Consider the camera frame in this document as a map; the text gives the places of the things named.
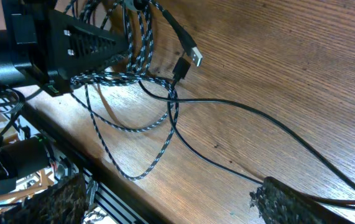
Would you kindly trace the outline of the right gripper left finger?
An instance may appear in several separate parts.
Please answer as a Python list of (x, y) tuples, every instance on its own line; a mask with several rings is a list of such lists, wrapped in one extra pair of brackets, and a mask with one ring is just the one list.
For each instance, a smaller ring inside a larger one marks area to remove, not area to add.
[(81, 223), (89, 203), (83, 174), (66, 177), (0, 214), (0, 224)]

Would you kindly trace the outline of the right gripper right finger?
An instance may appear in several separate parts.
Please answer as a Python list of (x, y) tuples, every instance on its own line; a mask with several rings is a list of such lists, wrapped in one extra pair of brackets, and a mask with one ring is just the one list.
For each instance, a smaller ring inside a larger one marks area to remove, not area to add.
[(249, 195), (251, 206), (258, 209), (266, 224), (351, 223), (274, 177), (266, 177), (263, 184)]

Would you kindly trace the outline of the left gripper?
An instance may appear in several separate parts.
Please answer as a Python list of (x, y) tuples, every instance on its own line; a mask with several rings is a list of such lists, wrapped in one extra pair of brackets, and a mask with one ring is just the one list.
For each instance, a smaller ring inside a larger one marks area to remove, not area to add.
[(51, 96), (71, 92), (71, 78), (124, 59), (124, 36), (55, 11), (56, 1), (2, 0), (11, 62), (10, 87), (38, 85)]

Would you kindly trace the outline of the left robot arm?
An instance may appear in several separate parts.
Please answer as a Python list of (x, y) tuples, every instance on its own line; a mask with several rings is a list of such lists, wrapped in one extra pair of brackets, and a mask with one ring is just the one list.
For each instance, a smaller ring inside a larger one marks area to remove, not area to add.
[[(37, 85), (51, 96), (71, 93), (72, 79), (122, 60), (127, 40), (64, 14), (55, 1), (3, 1), (6, 28), (0, 30), (0, 98), (9, 100), (9, 124), (21, 115), (23, 86)], [(4, 145), (0, 134), (0, 195), (50, 164), (53, 150), (42, 136)]]

